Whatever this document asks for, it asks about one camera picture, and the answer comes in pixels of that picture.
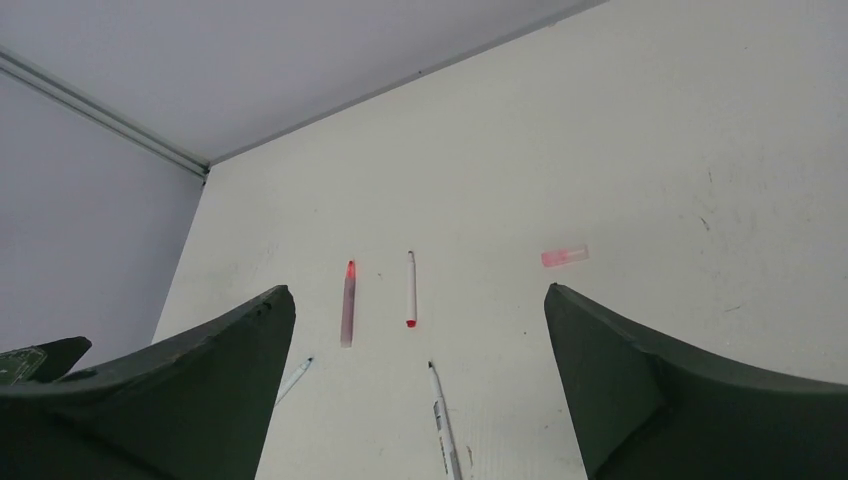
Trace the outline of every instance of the white wall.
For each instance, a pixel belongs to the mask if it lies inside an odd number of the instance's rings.
[[[275,413],[261,479],[443,478],[431,358],[465,478],[583,478],[551,282],[848,382],[845,25],[841,0],[614,1],[250,151],[213,169],[156,338],[290,285],[288,369],[316,363]],[[579,242],[588,261],[541,267]]]
[[[0,75],[0,351],[149,345],[201,183]]]
[[[595,3],[4,1],[0,44],[215,159]]]

